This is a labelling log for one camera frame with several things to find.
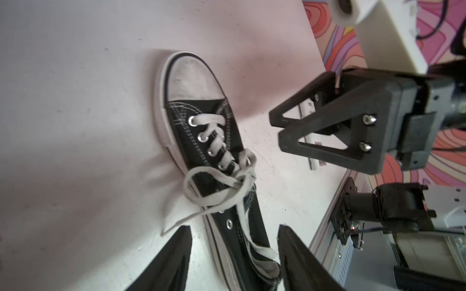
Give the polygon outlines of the black sneaker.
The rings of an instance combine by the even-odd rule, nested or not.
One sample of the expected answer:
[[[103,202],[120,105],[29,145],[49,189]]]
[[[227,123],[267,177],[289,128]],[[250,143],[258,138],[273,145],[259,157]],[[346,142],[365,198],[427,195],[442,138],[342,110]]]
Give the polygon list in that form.
[[[202,218],[219,275],[231,291],[275,291],[282,279],[257,198],[255,154],[218,79],[198,55],[163,55],[154,84],[161,143],[184,176],[185,197],[199,207],[177,226]]]

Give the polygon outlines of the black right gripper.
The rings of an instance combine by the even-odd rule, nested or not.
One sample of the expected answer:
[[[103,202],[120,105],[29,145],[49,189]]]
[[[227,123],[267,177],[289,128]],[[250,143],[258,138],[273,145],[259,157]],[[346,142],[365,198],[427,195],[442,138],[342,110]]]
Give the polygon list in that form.
[[[285,113],[311,97],[332,102],[298,120]],[[402,170],[423,168],[438,132],[466,129],[466,62],[433,65],[427,74],[347,69],[335,88],[309,84],[278,106],[280,150],[369,175],[380,173],[386,154]],[[312,133],[334,135],[345,145],[303,143]]]

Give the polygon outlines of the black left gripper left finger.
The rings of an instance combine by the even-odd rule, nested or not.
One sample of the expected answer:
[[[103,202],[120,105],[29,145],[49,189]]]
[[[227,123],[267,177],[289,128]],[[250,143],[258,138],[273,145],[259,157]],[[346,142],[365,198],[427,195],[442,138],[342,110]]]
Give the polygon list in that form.
[[[191,249],[191,228],[181,226],[127,290],[184,291]]]

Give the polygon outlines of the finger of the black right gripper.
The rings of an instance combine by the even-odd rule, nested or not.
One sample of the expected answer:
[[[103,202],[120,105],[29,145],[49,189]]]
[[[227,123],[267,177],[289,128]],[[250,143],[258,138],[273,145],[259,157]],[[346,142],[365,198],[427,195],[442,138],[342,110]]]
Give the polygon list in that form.
[[[280,129],[279,136],[290,136],[294,128],[301,136],[350,136],[351,118],[338,121],[337,112],[330,109],[331,104],[349,92],[349,77],[349,70],[342,71],[340,75],[334,72],[319,75],[270,111],[270,124]]]

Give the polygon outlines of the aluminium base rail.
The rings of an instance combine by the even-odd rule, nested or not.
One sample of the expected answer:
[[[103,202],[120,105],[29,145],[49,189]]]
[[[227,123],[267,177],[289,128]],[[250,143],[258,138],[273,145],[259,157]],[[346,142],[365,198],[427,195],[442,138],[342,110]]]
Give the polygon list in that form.
[[[325,270],[348,291],[463,291],[466,288],[466,190],[426,185],[424,204],[437,214],[434,233],[375,231],[381,223],[358,221],[358,248],[344,246],[328,228],[337,196],[353,178],[359,193],[375,188],[368,177],[348,172],[310,245]]]

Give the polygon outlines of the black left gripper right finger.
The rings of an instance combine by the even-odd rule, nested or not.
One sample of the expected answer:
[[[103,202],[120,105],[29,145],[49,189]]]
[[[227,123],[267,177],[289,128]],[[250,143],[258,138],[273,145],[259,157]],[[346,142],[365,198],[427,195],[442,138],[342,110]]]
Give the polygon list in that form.
[[[280,225],[277,237],[281,274],[287,291],[343,291],[290,228]]]

